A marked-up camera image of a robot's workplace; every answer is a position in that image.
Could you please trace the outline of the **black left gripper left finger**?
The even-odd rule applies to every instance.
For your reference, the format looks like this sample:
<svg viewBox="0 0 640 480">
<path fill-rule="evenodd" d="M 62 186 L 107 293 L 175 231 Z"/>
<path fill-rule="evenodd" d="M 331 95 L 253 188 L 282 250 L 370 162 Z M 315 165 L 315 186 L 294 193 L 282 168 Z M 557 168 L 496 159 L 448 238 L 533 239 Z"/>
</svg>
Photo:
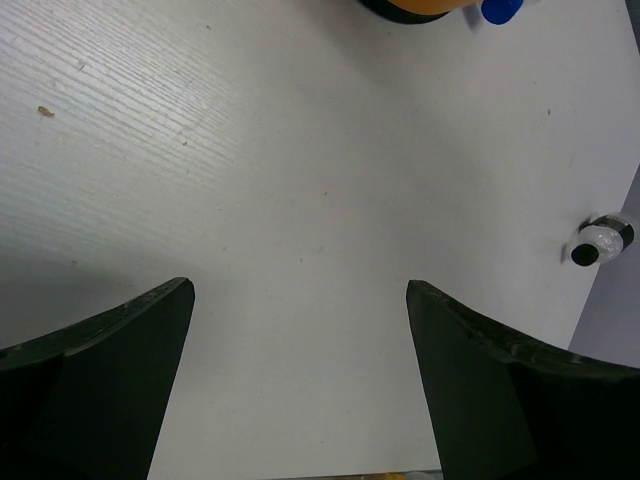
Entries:
<svg viewBox="0 0 640 480">
<path fill-rule="evenodd" d="M 194 304 L 178 277 L 3 349 L 2 478 L 146 478 Z"/>
</svg>

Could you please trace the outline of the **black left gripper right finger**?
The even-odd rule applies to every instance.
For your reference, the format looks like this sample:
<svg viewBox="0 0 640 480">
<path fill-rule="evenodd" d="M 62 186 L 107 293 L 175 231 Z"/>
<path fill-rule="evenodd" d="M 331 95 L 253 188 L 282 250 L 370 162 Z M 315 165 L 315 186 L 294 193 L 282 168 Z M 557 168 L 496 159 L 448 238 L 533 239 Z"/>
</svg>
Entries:
<svg viewBox="0 0 640 480">
<path fill-rule="evenodd" d="M 639 372 L 552 346 L 433 285 L 406 302 L 447 479 L 635 479 Z"/>
</svg>

